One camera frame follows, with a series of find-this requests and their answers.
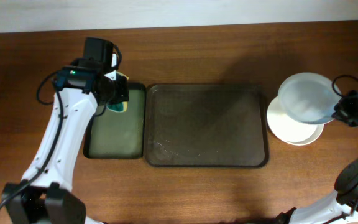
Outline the grey plate with red stain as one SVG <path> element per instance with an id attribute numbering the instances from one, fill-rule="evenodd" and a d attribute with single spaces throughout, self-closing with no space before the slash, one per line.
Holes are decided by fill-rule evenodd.
<path id="1" fill-rule="evenodd" d="M 341 91 L 317 73 L 303 72 L 288 77 L 278 89 L 278 100 L 286 114 L 305 124 L 331 122 Z"/>

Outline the yellow green sponge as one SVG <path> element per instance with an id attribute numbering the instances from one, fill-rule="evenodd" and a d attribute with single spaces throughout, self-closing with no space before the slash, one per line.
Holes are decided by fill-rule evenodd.
<path id="1" fill-rule="evenodd" d="M 127 102 L 107 104 L 107 108 L 115 113 L 124 113 L 127 111 Z"/>

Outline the cream white plate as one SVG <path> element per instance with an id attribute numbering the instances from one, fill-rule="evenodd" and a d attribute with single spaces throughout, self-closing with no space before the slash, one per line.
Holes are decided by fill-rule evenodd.
<path id="1" fill-rule="evenodd" d="M 267 123 L 271 132 L 281 141 L 294 146 L 305 146 L 316 141 L 323 132 L 323 124 L 305 124 L 291 119 L 275 97 L 267 109 Z"/>

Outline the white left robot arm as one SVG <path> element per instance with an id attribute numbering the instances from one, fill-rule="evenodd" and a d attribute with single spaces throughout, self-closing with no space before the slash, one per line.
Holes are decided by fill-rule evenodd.
<path id="1" fill-rule="evenodd" d="M 127 111 L 128 77 L 119 72 L 122 53 L 104 39 L 88 37 L 83 55 L 49 74 L 53 110 L 39 149 L 18 184 L 7 183 L 0 211 L 12 223 L 95 223 L 72 194 L 73 174 L 83 136 L 103 112 Z"/>

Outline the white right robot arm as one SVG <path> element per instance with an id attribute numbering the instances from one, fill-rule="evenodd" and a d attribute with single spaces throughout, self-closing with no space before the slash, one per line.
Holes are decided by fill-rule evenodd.
<path id="1" fill-rule="evenodd" d="M 342 94 L 334 80 L 314 73 L 287 78 L 267 110 L 272 125 L 274 107 L 290 119 L 310 125 L 341 121 L 358 128 L 358 92 Z M 334 190 L 312 205 L 280 213 L 271 223 L 354 223 L 358 222 L 358 158 L 337 177 Z"/>

